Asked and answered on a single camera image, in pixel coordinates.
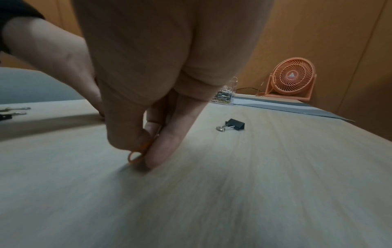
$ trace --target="fan grille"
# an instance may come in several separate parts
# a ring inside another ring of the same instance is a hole
[[[281,94],[296,94],[306,88],[315,75],[314,65],[302,58],[291,58],[280,63],[272,73],[274,89]]]

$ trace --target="container of paper clips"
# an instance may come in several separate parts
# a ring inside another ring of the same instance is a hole
[[[238,78],[233,77],[227,85],[223,86],[211,100],[212,103],[229,105],[236,93]]]

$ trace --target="fan logo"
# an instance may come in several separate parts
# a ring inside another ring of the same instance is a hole
[[[287,78],[288,78],[289,80],[296,79],[297,76],[298,76],[298,72],[296,72],[296,71],[289,71],[289,72],[287,73]]]

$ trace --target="orange fan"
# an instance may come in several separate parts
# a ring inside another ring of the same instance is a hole
[[[289,58],[270,74],[264,96],[309,101],[316,76],[312,62]]]

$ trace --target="fan stand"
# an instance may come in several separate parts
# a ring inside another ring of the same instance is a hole
[[[305,96],[298,96],[301,94],[297,93],[295,95],[278,95],[278,94],[272,94],[273,92],[276,92],[274,90],[274,85],[275,85],[275,79],[274,75],[270,74],[269,75],[269,80],[267,84],[267,88],[265,90],[265,94],[263,96],[266,97],[275,97],[275,98],[284,98],[284,99],[293,99],[293,100],[299,100],[299,101],[310,101],[310,97],[312,95],[313,87],[314,87],[314,82],[316,81],[317,74],[314,75],[312,78],[312,81],[310,82],[309,86],[303,89],[303,91],[306,92]]]

